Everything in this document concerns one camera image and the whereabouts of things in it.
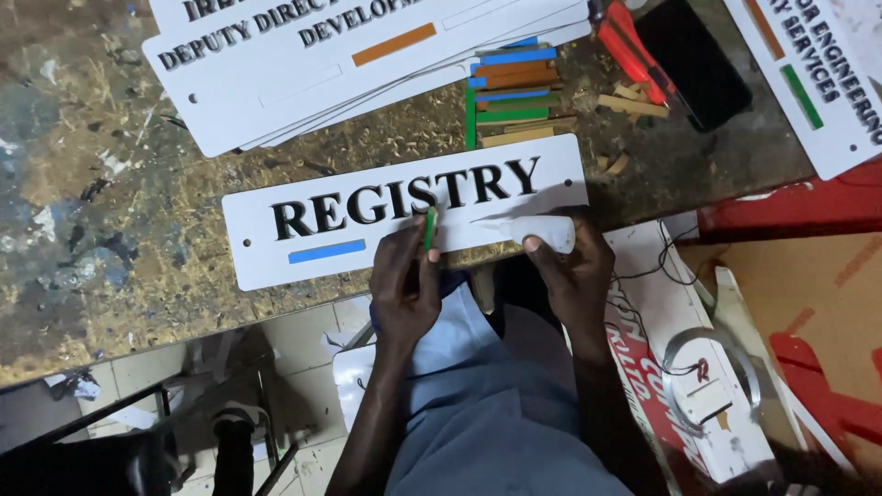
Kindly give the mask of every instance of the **black smartphone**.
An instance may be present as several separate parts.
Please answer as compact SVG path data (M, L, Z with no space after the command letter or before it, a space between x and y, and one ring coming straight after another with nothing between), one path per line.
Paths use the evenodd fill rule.
M686 0L665 0L634 23L668 74L698 132L711 132L751 106L753 94Z

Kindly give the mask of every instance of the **paint-stained table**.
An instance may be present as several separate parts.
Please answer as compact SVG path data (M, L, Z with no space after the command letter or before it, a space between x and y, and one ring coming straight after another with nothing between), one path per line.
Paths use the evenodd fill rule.
M622 77L597 41L558 58L607 228L813 174L720 0L693 4L754 93L714 134L682 118L635 128L596 108ZM460 83L206 159L161 120L175 107L139 51L155 34L146 0L0 0L0 386L366 292L367 270L243 293L221 197L463 150ZM632 161L619 176L595 170L596 155L622 150ZM516 251L485 246L452 263Z

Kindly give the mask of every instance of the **glue bottle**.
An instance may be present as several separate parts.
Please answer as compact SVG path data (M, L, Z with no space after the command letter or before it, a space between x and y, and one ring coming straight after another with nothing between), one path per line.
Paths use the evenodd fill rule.
M529 215L484 227L498 230L517 244L527 236L538 236L558 253L572 253L576 247L576 226L572 218L562 215Z

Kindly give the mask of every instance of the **blue stripe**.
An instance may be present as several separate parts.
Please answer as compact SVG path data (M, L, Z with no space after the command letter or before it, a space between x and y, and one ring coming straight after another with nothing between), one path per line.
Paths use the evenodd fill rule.
M495 100L508 100L510 98L529 98L531 96L545 96L549 93L547 89L541 89L539 91L527 91L525 93L508 93L508 94L491 94L487 96L475 96L475 101L495 101Z
M526 47L529 45L535 45L538 42L539 42L539 37L534 36L533 38L527 38L525 40L516 41L516 42L512 43L511 45L505 45L503 48L504 49L515 49L517 47Z
M538 49L511 54L488 55L481 57L481 64L511 64L513 62L533 62L535 60L550 60L552 58L557 58L557 49Z
M309 262L318 259L329 259L338 255L346 255L348 253L363 252L366 249L363 239L358 241L347 241L346 243L332 244L330 246L321 246L302 252L294 252L288 255L289 264L299 264L301 262Z

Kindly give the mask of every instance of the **red utility knife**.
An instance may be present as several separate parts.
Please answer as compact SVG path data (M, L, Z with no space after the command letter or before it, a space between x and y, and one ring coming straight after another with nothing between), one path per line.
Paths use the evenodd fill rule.
M676 94L674 83L643 47L624 4L616 0L609 5L597 35L628 77L643 86L653 103L662 105Z

